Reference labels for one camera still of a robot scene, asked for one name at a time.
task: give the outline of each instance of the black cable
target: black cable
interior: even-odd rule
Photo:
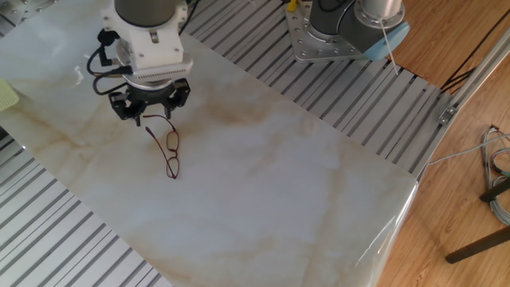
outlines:
[[[118,86],[116,86],[114,88],[110,88],[108,91],[105,91],[105,92],[100,92],[97,89],[97,83],[99,83],[99,81],[102,78],[107,77],[107,76],[125,75],[125,74],[133,74],[133,69],[132,69],[131,66],[124,66],[124,67],[120,67],[120,68],[117,68],[117,69],[113,69],[112,71],[109,71],[109,72],[106,72],[106,73],[101,73],[99,76],[96,76],[96,79],[94,79],[94,81],[92,83],[92,88],[94,89],[94,92],[96,94],[98,94],[99,96],[104,96],[104,95],[109,94],[110,92],[115,92],[117,89],[124,87],[128,83],[123,83],[123,84],[118,85]]]
[[[324,9],[324,7],[322,6],[322,3],[320,1],[321,0],[317,0],[317,4],[319,4],[319,9],[322,10],[323,12],[325,12],[325,13],[336,11],[337,9],[339,9],[343,5],[343,3],[340,3],[337,7],[330,8],[330,9]]]
[[[90,66],[92,65],[92,61],[97,56],[97,54],[99,53],[100,50],[101,50],[101,47],[97,48],[97,50],[94,51],[94,53],[92,53],[92,55],[90,55],[90,58],[87,61],[87,72],[93,76],[102,74],[102,73],[94,72],[94,71],[92,71],[92,68],[90,68]]]
[[[449,84],[448,86],[446,86],[445,88],[443,88],[441,90],[441,93],[445,93],[447,92],[449,89],[459,85],[461,82],[467,80],[469,78],[469,76],[471,76],[471,73],[473,72],[473,70],[469,70],[468,72],[466,73],[463,73],[462,75],[460,75],[459,77],[456,77],[451,84]]]
[[[104,92],[100,92],[98,89],[97,89],[97,83],[99,82],[99,80],[101,80],[102,78],[104,78],[104,75],[100,75],[98,77],[96,77],[96,79],[94,79],[93,83],[92,83],[92,88],[94,89],[94,92],[96,94],[98,94],[99,96],[104,96],[104,95],[108,95],[110,92],[115,92],[116,90],[118,90],[119,88],[122,88],[124,87],[125,85],[127,85],[128,83],[123,83],[123,84],[120,84],[116,87],[113,87],[113,88],[110,88],[108,91],[104,91]]]
[[[494,26],[485,34],[485,37],[481,39],[480,43],[478,43],[477,47],[469,54],[467,58],[465,58],[464,62],[458,67],[458,69],[450,76],[450,78],[441,86],[441,89],[444,89],[447,85],[449,85],[451,82],[455,81],[453,78],[459,71],[461,71],[462,67],[465,66],[465,64],[473,57],[475,52],[481,47],[481,45],[487,40],[488,36],[501,24],[501,22],[510,14],[510,9],[507,10],[507,12],[501,16],[501,18],[494,24]]]
[[[195,1],[194,5],[193,5],[193,9],[191,9],[190,15],[188,16],[188,19],[186,19],[186,21],[184,22],[184,25],[182,25],[182,28],[178,33],[179,36],[182,34],[182,32],[184,32],[184,29],[186,28],[186,26],[188,26],[188,23],[190,22],[191,17],[193,17],[193,13],[197,9],[197,5],[199,2],[200,2],[200,0]]]

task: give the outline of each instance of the metal bracket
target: metal bracket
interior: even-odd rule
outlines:
[[[300,1],[296,11],[287,11],[288,32],[296,60],[302,63],[363,58],[363,55],[340,36],[328,36],[310,24],[312,2]]]
[[[437,122],[442,125],[449,124],[458,111],[459,110],[453,106],[446,107],[443,113],[439,116],[439,119],[437,119]]]

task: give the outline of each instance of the black metal bar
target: black metal bar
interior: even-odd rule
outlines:
[[[493,188],[486,191],[484,194],[480,196],[480,200],[483,202],[490,202],[496,196],[502,194],[503,192],[510,189],[510,178],[505,179],[503,182],[498,183]]]
[[[469,258],[482,251],[486,251],[494,246],[510,240],[510,226],[505,227],[489,236],[475,241],[467,246],[460,248],[446,256],[446,261],[450,264],[457,263],[461,260]]]

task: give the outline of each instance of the cable bundle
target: cable bundle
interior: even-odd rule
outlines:
[[[500,131],[498,131],[497,129],[495,128],[490,128],[484,135],[484,138],[483,138],[483,143],[486,143],[488,142],[488,137],[490,136],[491,133],[493,132],[498,132],[498,133],[501,133]],[[487,152],[487,145],[485,144],[484,146],[482,146],[481,148],[482,150],[482,155],[484,156],[484,165],[485,165],[485,180],[486,180],[486,183],[487,183],[487,189],[491,189],[493,188],[495,185],[497,185],[498,183],[500,183],[501,181],[503,181],[504,179],[506,179],[507,177],[510,176],[510,173],[507,172],[507,171],[502,171],[500,168],[497,167],[497,165],[495,165],[495,159],[499,156],[499,155],[503,155],[504,153],[510,153],[510,148],[502,148],[500,149],[499,151],[496,151],[490,158],[488,157],[488,152]],[[494,167],[494,169],[496,171],[499,171],[502,176],[499,176],[496,180],[492,181],[492,176],[491,176],[491,163],[492,163],[492,166]],[[491,210],[492,212],[494,213],[494,215],[502,222],[504,223],[505,225],[507,226],[510,226],[510,213],[508,211],[506,211],[504,209],[503,206],[501,206],[501,203],[500,201],[498,200],[497,196],[494,198],[494,200],[492,200],[490,203],[489,203],[490,207],[491,207]]]

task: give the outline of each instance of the metal mounting plate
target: metal mounting plate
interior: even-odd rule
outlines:
[[[310,9],[312,2],[300,2],[296,11],[287,11],[285,17],[288,23],[292,48],[296,60],[304,63],[321,61],[342,61],[360,59],[363,55],[340,37],[331,37],[328,41],[321,41],[310,34]]]

